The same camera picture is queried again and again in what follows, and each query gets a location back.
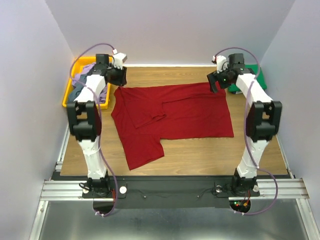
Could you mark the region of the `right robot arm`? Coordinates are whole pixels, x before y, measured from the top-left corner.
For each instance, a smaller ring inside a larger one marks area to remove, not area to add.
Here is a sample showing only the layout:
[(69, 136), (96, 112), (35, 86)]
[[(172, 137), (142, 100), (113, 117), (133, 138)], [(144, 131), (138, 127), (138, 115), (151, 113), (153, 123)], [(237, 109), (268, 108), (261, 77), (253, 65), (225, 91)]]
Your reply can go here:
[(260, 73), (246, 67), (243, 54), (234, 53), (228, 57), (215, 55), (212, 62), (216, 70), (207, 75), (210, 90), (216, 94), (219, 89), (236, 85), (246, 99), (243, 127), (245, 150), (230, 182), (231, 192), (242, 195), (258, 189), (260, 160), (279, 131), (283, 106), (266, 94), (258, 82)]

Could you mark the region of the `red t shirt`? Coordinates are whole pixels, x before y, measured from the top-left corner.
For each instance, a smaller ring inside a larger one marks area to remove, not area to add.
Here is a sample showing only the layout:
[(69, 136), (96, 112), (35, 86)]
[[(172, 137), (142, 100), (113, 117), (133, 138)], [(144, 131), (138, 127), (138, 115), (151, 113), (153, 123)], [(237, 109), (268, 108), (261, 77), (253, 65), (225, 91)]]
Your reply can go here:
[(111, 113), (130, 170), (164, 157), (161, 140), (232, 138), (226, 93), (207, 82), (118, 87)]

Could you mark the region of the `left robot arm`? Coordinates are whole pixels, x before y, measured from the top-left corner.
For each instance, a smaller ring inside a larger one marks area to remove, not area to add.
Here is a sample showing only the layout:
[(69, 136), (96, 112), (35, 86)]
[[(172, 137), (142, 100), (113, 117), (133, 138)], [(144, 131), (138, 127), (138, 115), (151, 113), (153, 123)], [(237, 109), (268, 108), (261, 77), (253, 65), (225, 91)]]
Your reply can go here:
[(107, 84), (124, 86), (127, 83), (124, 62), (127, 55), (97, 54), (92, 68), (81, 74), (66, 105), (70, 134), (82, 149), (87, 166), (87, 181), (80, 183), (84, 194), (107, 197), (111, 190), (110, 178), (101, 153), (102, 120), (99, 95)]

